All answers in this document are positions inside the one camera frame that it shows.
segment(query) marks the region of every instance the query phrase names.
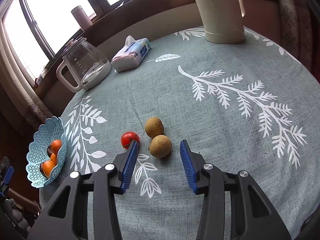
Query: thermos handle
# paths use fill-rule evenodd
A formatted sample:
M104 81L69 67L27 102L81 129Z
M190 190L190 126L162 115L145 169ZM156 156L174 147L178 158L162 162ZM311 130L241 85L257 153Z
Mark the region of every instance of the thermos handle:
M71 92L78 92L81 90L81 87L78 85L76 87L74 87L73 85L71 85L68 80L66 80L64 78L64 76L62 75L62 69L64 68L64 66L66 65L65 61L62 61L62 63L58 66L57 68L57 78L61 81L62 84L64 84Z
M243 17L245 15L243 0L239 0L239 4L240 4L241 15Z

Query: tablecloth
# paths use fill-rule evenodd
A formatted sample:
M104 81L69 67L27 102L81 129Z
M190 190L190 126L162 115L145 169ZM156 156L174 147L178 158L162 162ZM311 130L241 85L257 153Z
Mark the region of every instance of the tablecloth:
M41 204L72 171L112 162L124 152L121 135L132 130L140 152L130 188L116 195L123 239L196 238L203 195L188 186L183 139L222 171L248 171L297 236L320 200L320 86L281 46L247 28L245 36L219 45L205 39L203 27L173 33L153 41L137 69L112 69L98 86L78 92L61 116L67 158L58 178L40 189ZM148 151L144 124L152 116L172 141L164 159ZM89 202L93 239L92 195ZM226 217L225 239L230 208Z

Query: blue plastic basket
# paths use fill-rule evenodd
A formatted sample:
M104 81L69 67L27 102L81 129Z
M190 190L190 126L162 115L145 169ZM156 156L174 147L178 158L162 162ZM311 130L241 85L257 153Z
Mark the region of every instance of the blue plastic basket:
M28 173L28 180L31 186L35 188L44 187L53 182L59 175L67 152L66 133L63 129L61 119L53 116L48 118L45 124L40 125L38 132L33 136L34 141L29 145L29 152L27 154L28 165L26 170ZM61 148L58 151L58 164L52 169L50 178L44 177L40 172L40 164L44 161L50 160L47 155L47 148L54 140L61 140Z

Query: curtain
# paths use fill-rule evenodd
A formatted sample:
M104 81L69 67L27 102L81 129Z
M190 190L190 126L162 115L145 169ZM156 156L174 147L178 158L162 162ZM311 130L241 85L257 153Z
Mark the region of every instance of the curtain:
M312 61L312 28L305 0L279 0L282 47L309 71Z
M3 18L0 20L0 83L17 111L34 130L38 130L40 124L52 117L52 113L36 95L12 55ZM12 126L16 128L19 125L15 123Z

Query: tissue box on windowsill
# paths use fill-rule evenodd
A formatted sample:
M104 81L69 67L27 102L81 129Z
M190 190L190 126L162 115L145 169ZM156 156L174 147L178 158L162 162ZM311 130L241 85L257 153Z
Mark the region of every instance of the tissue box on windowsill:
M135 40L128 36L124 47L113 57L111 65L117 72L137 68L151 49L147 38Z

